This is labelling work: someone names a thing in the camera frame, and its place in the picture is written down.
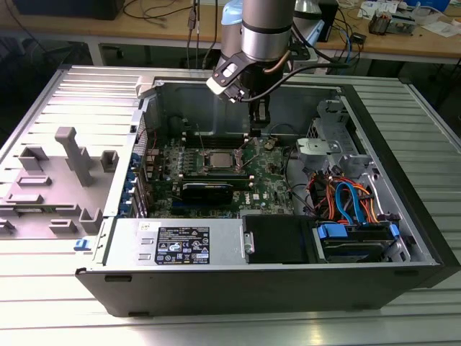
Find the circuit board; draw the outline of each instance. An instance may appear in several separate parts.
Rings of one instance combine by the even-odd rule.
[[[149,213],[151,218],[240,218],[246,214],[293,214],[291,192],[283,178],[282,147],[267,150],[264,139],[251,139],[241,149],[244,171],[252,177],[251,187],[235,190],[230,204],[218,207],[184,208],[174,210],[177,199],[174,191],[182,183],[184,171],[199,172],[207,157],[213,153],[232,153],[232,149],[185,148],[178,139],[161,145],[156,158],[156,168],[150,181],[154,202]]]

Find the power supply label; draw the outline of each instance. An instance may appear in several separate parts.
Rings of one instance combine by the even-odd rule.
[[[158,228],[156,263],[158,265],[210,264],[210,228]]]

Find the wooden desk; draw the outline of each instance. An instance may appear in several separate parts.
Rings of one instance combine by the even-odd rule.
[[[22,16],[8,0],[10,7],[17,15],[18,20],[38,39],[43,40],[67,40],[85,42],[90,49],[91,57],[95,65],[103,65],[104,60],[99,49],[102,43],[130,44],[130,45],[156,45],[185,47],[187,41],[187,18],[189,10],[184,10],[167,17],[166,27],[151,24],[142,19],[134,19],[122,12],[113,21],[100,21],[95,19],[62,18],[62,17],[41,17]],[[145,6],[149,7],[168,4],[169,0],[144,0]],[[157,9],[152,14],[162,14],[190,5],[189,0],[178,0],[166,9]],[[141,16],[138,3],[134,3],[128,12]],[[368,33],[368,21],[357,19],[357,10],[345,9],[344,14],[347,22],[354,31],[367,36],[367,41],[362,52],[363,58],[415,61],[430,63],[456,63],[461,56],[461,36],[455,35],[444,38],[421,27],[416,28],[413,36],[392,35],[385,36],[371,35]],[[461,9],[452,6],[447,10],[449,15],[459,15]],[[218,10],[218,44],[220,48],[220,21],[222,7]],[[4,36],[27,38],[27,34],[16,24],[3,1],[0,1],[0,33]],[[214,35],[214,6],[201,6],[200,21],[200,47],[207,48]],[[335,55],[340,54],[344,43],[339,37],[337,30],[333,30],[330,40],[327,43],[318,43],[317,47],[327,50]]]
[[[447,60],[456,63],[461,57],[461,36],[455,35],[449,38],[442,37],[430,32],[422,27],[417,27],[412,36],[386,34],[384,36],[372,35],[368,33],[369,20],[358,18],[358,9],[343,9],[346,21],[351,25],[353,31],[367,36],[367,40],[362,51],[363,58],[427,62],[434,58]],[[445,12],[449,16],[461,17],[461,8],[449,6]],[[453,17],[445,17],[445,22],[451,22]],[[344,42],[339,37],[338,30],[332,30],[327,43],[318,43],[317,48],[322,50],[344,49]]]

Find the motherboard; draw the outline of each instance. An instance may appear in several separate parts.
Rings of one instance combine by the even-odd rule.
[[[286,148],[272,138],[165,138],[154,154],[151,218],[293,214]]]

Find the aluminum extrusion table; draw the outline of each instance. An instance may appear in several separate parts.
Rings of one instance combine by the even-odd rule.
[[[95,155],[129,131],[139,76],[150,68],[74,66],[57,71],[0,150],[0,196],[25,144],[60,150],[55,129],[73,124]],[[203,72],[184,71],[184,75]],[[411,85],[397,79],[312,76],[354,86],[416,191],[461,260],[461,141]],[[110,316],[73,276],[89,253],[72,239],[0,240],[0,343],[26,345],[461,345],[461,274],[413,290],[379,311],[236,316]]]

